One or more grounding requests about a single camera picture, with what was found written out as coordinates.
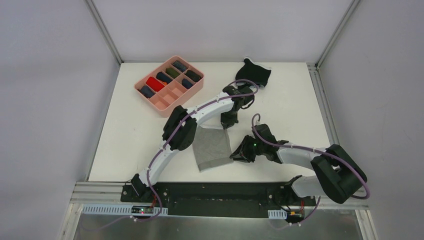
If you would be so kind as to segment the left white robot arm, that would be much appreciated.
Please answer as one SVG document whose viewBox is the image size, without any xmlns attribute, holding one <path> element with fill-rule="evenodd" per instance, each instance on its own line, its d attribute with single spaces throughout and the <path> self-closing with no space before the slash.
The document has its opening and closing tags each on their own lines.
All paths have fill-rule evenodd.
<svg viewBox="0 0 424 240">
<path fill-rule="evenodd" d="M 124 183 L 121 202 L 146 203 L 153 199 L 159 200 L 154 185 L 171 159 L 193 143 L 200 125 L 215 116 L 220 117 L 223 129 L 237 124 L 238 111 L 247 109 L 260 89 L 250 80 L 243 79 L 242 83 L 237 87 L 230 83 L 217 96 L 201 105 L 191 108 L 176 106 L 164 125 L 158 152 L 145 169 Z"/>
</svg>

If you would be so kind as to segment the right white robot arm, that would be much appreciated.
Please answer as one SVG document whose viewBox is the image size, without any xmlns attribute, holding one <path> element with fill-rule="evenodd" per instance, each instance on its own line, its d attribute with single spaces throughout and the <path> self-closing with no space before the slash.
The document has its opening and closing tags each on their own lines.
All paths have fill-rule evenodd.
<svg viewBox="0 0 424 240">
<path fill-rule="evenodd" d="M 368 178 L 350 155 L 338 144 L 324 148 L 295 145 L 276 140 L 267 124 L 255 125 L 253 135 L 246 135 L 230 158 L 253 163 L 257 156 L 277 164 L 289 164 L 312 170 L 312 176 L 298 175 L 283 185 L 284 200 L 296 205 L 305 197 L 327 196 L 343 204 L 349 198 L 358 199 L 356 191 Z"/>
</svg>

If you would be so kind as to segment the grey underwear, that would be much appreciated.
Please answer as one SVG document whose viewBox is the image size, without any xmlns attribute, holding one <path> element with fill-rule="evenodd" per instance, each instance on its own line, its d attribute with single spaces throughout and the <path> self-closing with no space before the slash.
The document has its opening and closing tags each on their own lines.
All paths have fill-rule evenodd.
<svg viewBox="0 0 424 240">
<path fill-rule="evenodd" d="M 232 154 L 230 138 L 224 129 L 199 126 L 192 148 L 196 165 L 201 173 L 234 162 L 230 158 Z"/>
</svg>

